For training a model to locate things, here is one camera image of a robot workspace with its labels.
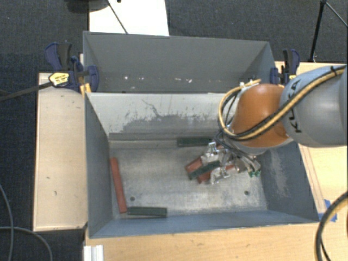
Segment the black cable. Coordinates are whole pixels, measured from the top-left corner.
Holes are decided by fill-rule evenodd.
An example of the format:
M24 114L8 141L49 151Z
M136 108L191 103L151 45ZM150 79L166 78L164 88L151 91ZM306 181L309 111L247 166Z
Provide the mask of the black cable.
M1 96L0 102L7 101L7 100L10 100L12 98L20 97L22 95L29 94L32 92L36 92L36 91L42 90L42 89L50 87L50 86L52 86L52 83L47 82L47 83L44 83L44 84L41 84L38 86L30 87L30 88L27 88L27 89L24 89L24 90L15 92L15 93L11 93L9 95Z
M326 260L327 260L327 261L331 261L330 257L328 256L328 254L327 254L327 252L326 252L326 249L325 249L325 247L324 247L324 243L322 242L322 240L321 240L321 242L320 242L320 245L321 245L321 249L322 249L322 251L323 251L323 253L324 253L324 256L325 256Z
M119 19L117 13L115 12L115 10L114 10L114 8L113 8L113 6L111 6L110 1L109 1L109 0L106 0L106 1L107 1L107 3L108 3L108 6L110 7L111 11L113 11L113 13L114 13L116 19L118 20L119 24L121 25L123 31L125 31L126 34L129 34L129 33L127 32L127 30L125 29L125 27L123 26L121 20Z
M234 101L235 99L237 98L237 95L235 95L233 97L233 100L232 102L230 103L229 107L228 107L228 110L227 110L227 113L226 113L226 119L225 119L225 125L228 125L229 123L227 123L227 119L228 119L228 115L229 115L229 112L231 111L231 108L232 108L232 105L234 104Z
M8 226L0 227L0 230L10 230L10 229L12 229L12 227L8 227ZM53 254L52 254L51 247L49 246L48 242L41 235L37 234L34 231L31 231L29 229L25 229L22 227L14 227L13 229L17 230L17 231L25 232L25 233L28 233L30 235L37 237L46 246L46 249L47 249L48 254L49 254L49 259L50 259L50 261L53 261Z
M11 241L10 241L10 251L9 251L8 261L11 261L12 260L12 253L13 253L13 244L14 244L14 239L15 239L13 216L12 216L10 203L9 203L9 201L7 199L6 193L5 193L4 189L2 188L1 184L0 184L0 191L2 193L2 197L5 200L7 211L9 213L9 217L10 217Z
M338 14L338 12L328 3L326 2L327 7L342 21L345 27L348 28L348 24L344 21L344 19Z
M328 221L328 219L331 217L331 215L333 214L333 212L337 209L337 207L348 198L348 191L346 191L345 193L343 193L340 197L338 197L325 211L324 215L322 216L320 223L319 223L319 227L318 230L316 232L316 236L315 236L315 254L316 257L318 259L318 261L323 261L323 258L321 256L321 251L320 249L323 247L324 245L322 245L322 232L324 230L325 224Z
M10 251L9 251L8 261L12 260L12 255L13 255L14 230L21 231L21 232L26 232L26 233L29 233L29 234L34 235L35 237L37 237L46 246L46 248L48 250L48 253L49 253L49 259L50 259L50 261L53 261L52 250L51 250L49 244L47 243L47 241L42 236L38 235L34 231L14 226L11 206L10 206L10 203L9 203L9 201L7 199L6 193L5 193L4 189L2 188L1 184L0 184L0 191L2 193L2 196L3 196L4 200L5 200L5 204L6 204L6 207L7 207L8 213L9 213L9 217L10 217L10 226L0 227L0 230L10 230L11 231L11 241L10 241Z

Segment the wooden block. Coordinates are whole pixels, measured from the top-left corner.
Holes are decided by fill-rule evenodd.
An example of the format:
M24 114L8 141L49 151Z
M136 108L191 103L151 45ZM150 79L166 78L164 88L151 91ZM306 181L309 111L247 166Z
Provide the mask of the wooden block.
M111 171L113 173L117 204L119 205L119 212L120 214L124 214L127 212L127 203L126 203L125 193L123 192L122 178L121 178L117 159L111 158L110 165L111 165Z

